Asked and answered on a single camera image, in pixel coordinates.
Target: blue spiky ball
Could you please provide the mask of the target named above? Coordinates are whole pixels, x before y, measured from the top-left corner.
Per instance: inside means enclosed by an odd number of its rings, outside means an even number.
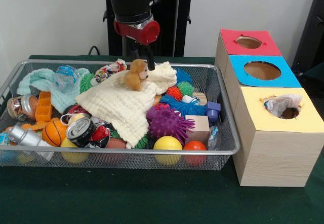
[[[164,95],[161,98],[160,102],[170,105],[170,108],[174,108],[175,110],[179,111],[182,116],[206,115],[206,106],[196,105],[197,101],[193,101],[191,103],[185,103],[183,101],[177,101],[172,96]]]
[[[187,72],[179,68],[176,68],[176,71],[177,71],[177,84],[181,82],[188,82],[192,85],[192,78]]]

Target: clear plastic container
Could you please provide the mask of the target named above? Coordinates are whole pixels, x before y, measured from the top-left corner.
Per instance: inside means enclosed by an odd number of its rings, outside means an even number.
[[[59,66],[55,72],[55,86],[63,93],[67,93],[74,87],[79,75],[76,69],[69,65]]]

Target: spiky ball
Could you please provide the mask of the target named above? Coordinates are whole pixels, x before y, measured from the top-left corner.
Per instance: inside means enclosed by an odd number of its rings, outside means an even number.
[[[192,78],[190,77],[190,75],[183,71],[182,69],[177,68],[177,84],[181,83],[183,81],[189,82],[190,84],[192,84]]]
[[[166,109],[166,108],[170,108],[170,105],[165,104],[165,103],[159,103],[158,105],[155,106],[155,108],[156,108],[157,110],[160,110],[160,109]]]
[[[92,73],[88,73],[82,78],[80,83],[80,93],[88,91],[92,87],[90,81],[93,77],[94,75]]]
[[[140,141],[135,146],[135,149],[144,149],[148,143],[148,136],[144,135],[143,138],[140,139]]]
[[[189,82],[186,81],[180,82],[177,84],[177,87],[181,91],[182,96],[184,95],[192,96],[194,87]]]
[[[206,106],[196,105],[195,101],[191,103],[185,103],[183,101],[177,101],[172,96],[164,95],[161,98],[161,103],[166,103],[170,105],[170,108],[174,108],[177,111],[180,111],[182,116],[186,115],[198,115],[204,116],[206,115]]]
[[[167,95],[172,96],[177,101],[181,101],[181,99],[182,99],[181,91],[176,86],[173,86],[173,87],[168,88]]]
[[[179,117],[179,112],[172,109],[155,110],[150,114],[149,132],[153,138],[173,136],[182,145],[188,138],[187,131],[194,128],[194,120],[186,120]]]

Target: stuffed toy dog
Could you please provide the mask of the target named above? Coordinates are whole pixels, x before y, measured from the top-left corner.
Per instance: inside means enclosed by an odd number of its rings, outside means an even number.
[[[140,91],[142,89],[141,82],[145,80],[147,75],[147,63],[143,59],[136,59],[131,63],[131,69],[125,76],[125,84],[132,90]]]

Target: round hole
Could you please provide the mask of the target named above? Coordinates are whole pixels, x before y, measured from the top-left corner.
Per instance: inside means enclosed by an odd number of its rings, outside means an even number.
[[[267,102],[264,103],[264,107],[268,110],[268,108],[267,108]],[[294,119],[298,115],[299,115],[299,108],[287,107],[282,112],[282,114],[280,116],[279,115],[275,115],[275,116],[278,117],[278,118],[280,118],[280,119]]]
[[[236,39],[237,44],[241,47],[248,48],[248,49],[256,49],[262,45],[262,42],[256,38],[251,38],[249,36],[241,35],[238,39]]]
[[[298,108],[286,108],[285,111],[283,111],[282,115],[280,116],[281,119],[294,119],[299,114]]]
[[[264,61],[249,62],[244,65],[244,70],[252,77],[263,81],[274,80],[281,75],[281,71],[277,66]]]

